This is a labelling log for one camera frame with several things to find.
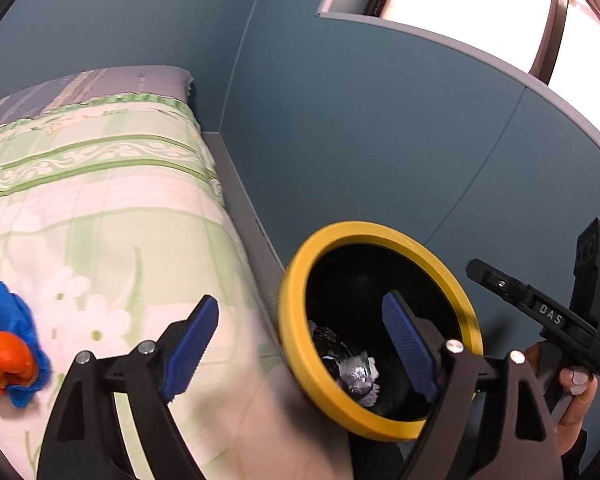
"teal wall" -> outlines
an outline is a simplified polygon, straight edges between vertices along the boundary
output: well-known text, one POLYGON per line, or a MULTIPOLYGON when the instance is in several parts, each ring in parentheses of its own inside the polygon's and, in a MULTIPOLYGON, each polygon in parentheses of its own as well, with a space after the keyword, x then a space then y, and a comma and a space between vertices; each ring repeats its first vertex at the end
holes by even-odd
MULTIPOLYGON (((497 348, 538 325, 464 276, 474 257, 568 304, 577 235, 600 216, 600 149, 523 82, 446 46, 258 0, 221 133, 287 263, 341 220, 426 244, 464 286, 497 348)), ((600 391, 586 424, 600 446, 600 391)))
POLYGON ((195 78, 205 130, 222 102, 253 0, 16 0, 0 22, 0 98, 81 70, 170 64, 195 78))

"human hand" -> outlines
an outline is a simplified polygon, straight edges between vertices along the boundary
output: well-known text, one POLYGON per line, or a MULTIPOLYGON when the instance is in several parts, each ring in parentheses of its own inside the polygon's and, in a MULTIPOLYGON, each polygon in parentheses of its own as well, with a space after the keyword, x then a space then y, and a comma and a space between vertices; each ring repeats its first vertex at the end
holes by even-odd
MULTIPOLYGON (((525 356, 537 375, 540 362, 540 343, 527 348, 525 356)), ((555 427, 558 450, 560 455, 564 455, 578 439, 584 416, 589 411, 598 390, 598 378, 583 367, 564 368, 560 372, 560 384, 573 395, 569 407, 555 427)))

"pillow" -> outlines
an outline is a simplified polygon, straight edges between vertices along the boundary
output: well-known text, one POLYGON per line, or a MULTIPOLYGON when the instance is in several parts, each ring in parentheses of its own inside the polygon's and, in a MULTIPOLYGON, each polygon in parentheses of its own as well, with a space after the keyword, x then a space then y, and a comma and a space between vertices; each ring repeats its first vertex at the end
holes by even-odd
POLYGON ((193 78, 164 65, 100 68, 47 81, 0 99, 0 126, 62 105, 122 93, 150 93, 187 102, 193 78))

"bed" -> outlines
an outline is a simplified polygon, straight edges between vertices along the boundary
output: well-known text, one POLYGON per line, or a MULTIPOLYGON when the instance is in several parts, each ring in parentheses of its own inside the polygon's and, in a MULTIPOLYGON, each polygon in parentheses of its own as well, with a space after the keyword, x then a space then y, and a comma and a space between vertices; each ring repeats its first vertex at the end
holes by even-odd
MULTIPOLYGON (((0 449, 25 480, 74 356, 125 354, 204 294, 218 329, 170 409, 206 478, 352 478, 347 433, 283 361, 186 104, 191 82, 174 67, 108 68, 0 100, 0 281, 31 308, 52 363, 26 409, 0 398, 0 449)), ((136 476, 150 479, 116 402, 136 476)))

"yellow ring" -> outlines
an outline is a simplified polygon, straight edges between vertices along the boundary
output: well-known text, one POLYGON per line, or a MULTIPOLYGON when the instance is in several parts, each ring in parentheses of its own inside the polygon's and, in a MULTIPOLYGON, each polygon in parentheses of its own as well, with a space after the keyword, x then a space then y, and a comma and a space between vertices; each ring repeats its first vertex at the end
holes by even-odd
POLYGON ((300 247, 288 266, 278 303, 280 336, 292 372, 311 400, 335 422, 352 433, 384 442, 416 439, 424 420, 400 422, 366 410, 336 384, 315 351, 306 316, 305 290, 316 261, 338 247, 372 244, 401 254, 417 264, 439 286, 451 304, 469 350, 482 354, 482 336, 475 312, 464 290, 429 250, 389 227, 369 222, 340 222, 320 229, 300 247))

